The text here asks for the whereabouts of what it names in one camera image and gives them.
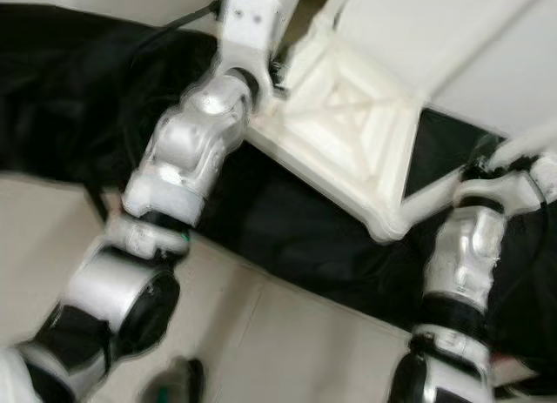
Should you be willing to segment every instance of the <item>black cloth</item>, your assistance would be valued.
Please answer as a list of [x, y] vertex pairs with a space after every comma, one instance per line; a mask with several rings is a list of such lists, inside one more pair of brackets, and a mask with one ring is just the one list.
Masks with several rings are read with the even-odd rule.
[[[122, 186], [160, 114], [216, 50], [213, 37], [193, 32], [141, 47], [152, 28], [50, 6], [0, 5], [0, 25], [0, 170], [70, 183]], [[484, 133], [425, 110], [406, 193], [462, 165]], [[557, 208], [549, 212], [536, 263], [541, 212], [511, 220], [490, 297], [496, 349], [546, 370], [557, 361]], [[225, 162], [198, 230], [282, 279], [410, 329], [446, 214], [378, 245], [357, 219], [246, 143]]]

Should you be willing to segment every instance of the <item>tiled floor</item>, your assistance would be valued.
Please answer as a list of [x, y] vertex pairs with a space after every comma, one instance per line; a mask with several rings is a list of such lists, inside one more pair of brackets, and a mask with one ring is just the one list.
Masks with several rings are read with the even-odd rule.
[[[0, 345], [37, 329], [100, 229], [80, 190], [0, 178]], [[90, 402], [138, 401], [177, 356], [206, 364], [205, 402], [384, 401], [406, 333], [203, 238], [177, 275], [181, 297], [162, 344], [119, 364]]]

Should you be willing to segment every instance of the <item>floor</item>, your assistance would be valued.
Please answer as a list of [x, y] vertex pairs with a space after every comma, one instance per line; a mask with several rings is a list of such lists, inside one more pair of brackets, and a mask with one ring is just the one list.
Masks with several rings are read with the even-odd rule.
[[[0, 178], [0, 345], [28, 338], [101, 225], [81, 190]], [[207, 366], [206, 402], [384, 401], [407, 334], [298, 289], [200, 237], [178, 267], [169, 332], [90, 402], [138, 401], [177, 356]]]

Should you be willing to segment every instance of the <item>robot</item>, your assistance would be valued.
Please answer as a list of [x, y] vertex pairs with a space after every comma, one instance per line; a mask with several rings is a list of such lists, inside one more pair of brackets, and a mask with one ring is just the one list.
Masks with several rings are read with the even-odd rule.
[[[121, 359], [147, 352], [164, 337], [180, 290], [173, 270], [187, 255], [188, 233], [226, 155], [275, 91], [269, 62], [284, 22], [279, 0], [226, 0], [214, 68], [159, 119], [121, 212], [110, 218], [37, 334], [10, 350], [21, 395], [81, 400]], [[479, 155], [460, 173], [389, 402], [493, 401], [484, 329], [491, 272], [506, 221], [544, 203], [535, 179], [547, 161], [536, 156], [493, 166], [491, 157]]]

